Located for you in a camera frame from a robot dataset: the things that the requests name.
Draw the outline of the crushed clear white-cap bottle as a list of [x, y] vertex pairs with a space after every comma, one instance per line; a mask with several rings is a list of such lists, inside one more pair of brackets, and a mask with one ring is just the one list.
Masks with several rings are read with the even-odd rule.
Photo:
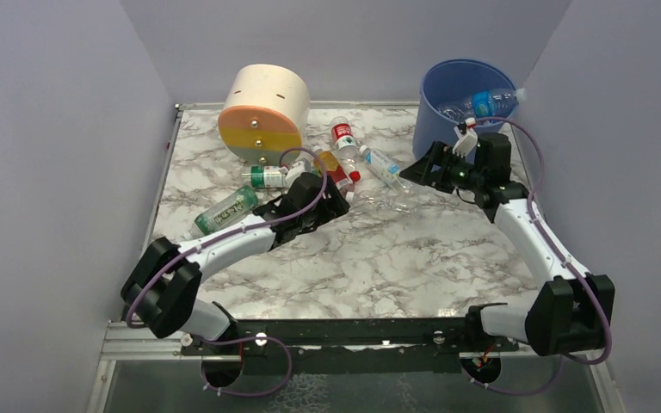
[[392, 192], [356, 192], [349, 202], [352, 208], [363, 211], [380, 210], [396, 213], [411, 213], [420, 207], [420, 202], [412, 194]]

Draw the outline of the white blue label tea bottle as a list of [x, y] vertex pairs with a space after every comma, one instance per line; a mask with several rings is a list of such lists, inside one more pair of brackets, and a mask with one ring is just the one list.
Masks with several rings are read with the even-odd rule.
[[409, 193], [410, 186], [399, 176], [400, 166], [384, 152], [362, 145], [360, 147], [361, 160], [369, 170], [374, 173], [388, 187], [400, 193]]

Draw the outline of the blue label clear bottle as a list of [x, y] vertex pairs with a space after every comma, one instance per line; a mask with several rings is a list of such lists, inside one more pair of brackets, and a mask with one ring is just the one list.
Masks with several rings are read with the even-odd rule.
[[527, 98], [528, 93], [524, 88], [490, 89], [456, 102], [443, 103], [437, 110], [456, 123], [468, 118], [506, 117]]

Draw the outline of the red yellow label juice bottle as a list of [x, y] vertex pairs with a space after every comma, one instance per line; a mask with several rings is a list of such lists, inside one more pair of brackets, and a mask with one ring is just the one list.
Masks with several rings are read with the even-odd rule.
[[361, 180], [361, 173], [352, 161], [340, 160], [331, 151], [315, 147], [312, 151], [323, 161], [326, 174], [335, 183], [339, 193], [351, 202], [355, 196], [355, 184]]

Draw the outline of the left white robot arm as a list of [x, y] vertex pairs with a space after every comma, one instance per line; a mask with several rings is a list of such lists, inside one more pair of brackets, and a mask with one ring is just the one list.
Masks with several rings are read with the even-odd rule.
[[148, 245], [120, 290], [126, 320], [138, 317], [157, 338], [182, 332], [218, 341], [234, 319], [218, 303], [197, 298], [201, 284], [245, 258], [316, 231], [349, 209], [335, 183], [305, 172], [285, 194], [224, 230], [180, 243], [160, 237]]

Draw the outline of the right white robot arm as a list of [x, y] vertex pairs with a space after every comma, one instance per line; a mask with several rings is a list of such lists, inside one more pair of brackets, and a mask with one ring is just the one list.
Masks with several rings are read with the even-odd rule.
[[527, 188], [511, 179], [511, 144], [500, 133], [479, 137], [468, 162], [450, 145], [436, 141], [400, 177], [452, 194], [470, 191], [474, 203], [512, 242], [539, 292], [526, 306], [484, 305], [471, 309], [475, 333], [506, 337], [546, 356], [611, 348], [609, 328], [615, 286], [605, 274], [593, 275], [553, 235]]

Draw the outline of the red label clear bottle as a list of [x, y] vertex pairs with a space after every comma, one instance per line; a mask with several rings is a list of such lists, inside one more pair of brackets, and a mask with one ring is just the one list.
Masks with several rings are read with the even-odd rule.
[[331, 137], [337, 155], [341, 159], [354, 159], [359, 155], [359, 148], [349, 120], [337, 116], [331, 120]]

